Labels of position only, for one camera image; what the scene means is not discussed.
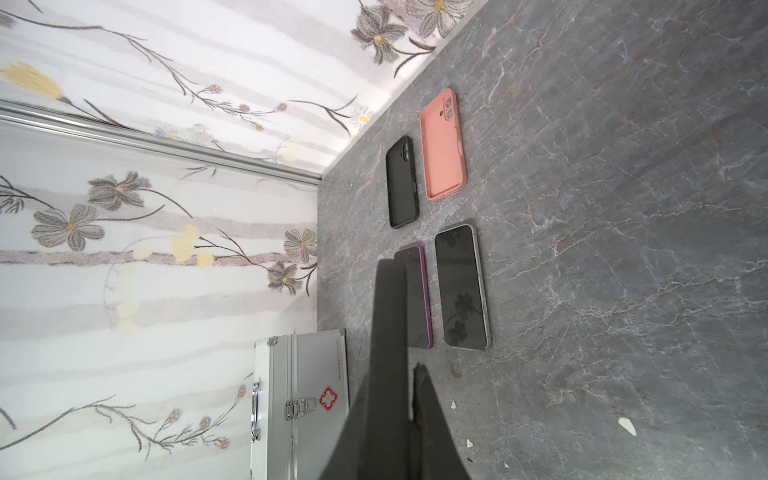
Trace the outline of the black phone case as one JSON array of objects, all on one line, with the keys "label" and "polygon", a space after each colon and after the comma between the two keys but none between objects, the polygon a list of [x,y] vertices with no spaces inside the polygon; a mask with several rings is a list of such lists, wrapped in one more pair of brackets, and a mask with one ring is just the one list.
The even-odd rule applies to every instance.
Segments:
[{"label": "black phone case", "polygon": [[389,224],[402,228],[418,219],[419,204],[412,139],[397,140],[385,156]]}]

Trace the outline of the pink phone case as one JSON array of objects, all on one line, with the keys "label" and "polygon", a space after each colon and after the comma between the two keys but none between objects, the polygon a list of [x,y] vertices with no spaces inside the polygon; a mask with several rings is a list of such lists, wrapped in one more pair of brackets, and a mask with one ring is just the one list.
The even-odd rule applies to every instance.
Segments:
[{"label": "pink phone case", "polygon": [[468,179],[455,92],[443,90],[419,121],[426,197],[437,201],[462,190]]}]

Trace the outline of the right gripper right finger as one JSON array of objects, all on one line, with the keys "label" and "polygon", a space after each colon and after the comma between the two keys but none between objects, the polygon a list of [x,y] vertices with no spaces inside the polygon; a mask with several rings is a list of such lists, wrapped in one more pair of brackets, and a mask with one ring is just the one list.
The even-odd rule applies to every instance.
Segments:
[{"label": "right gripper right finger", "polygon": [[413,369],[411,406],[411,478],[469,479],[424,364]]}]

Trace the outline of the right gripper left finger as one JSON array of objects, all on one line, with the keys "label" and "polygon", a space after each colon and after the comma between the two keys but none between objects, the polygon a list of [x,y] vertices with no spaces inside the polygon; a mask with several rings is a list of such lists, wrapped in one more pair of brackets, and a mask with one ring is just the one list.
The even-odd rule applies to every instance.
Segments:
[{"label": "right gripper left finger", "polygon": [[359,478],[366,427],[368,378],[365,377],[350,407],[349,415],[324,468],[320,480],[356,480]]}]

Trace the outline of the purple phone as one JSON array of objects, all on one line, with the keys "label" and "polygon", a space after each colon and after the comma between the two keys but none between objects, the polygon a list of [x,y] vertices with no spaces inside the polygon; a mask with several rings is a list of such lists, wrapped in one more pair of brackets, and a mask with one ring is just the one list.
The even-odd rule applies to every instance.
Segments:
[{"label": "purple phone", "polygon": [[424,248],[421,245],[403,248],[395,253],[394,259],[406,269],[407,345],[430,349],[434,339]]}]

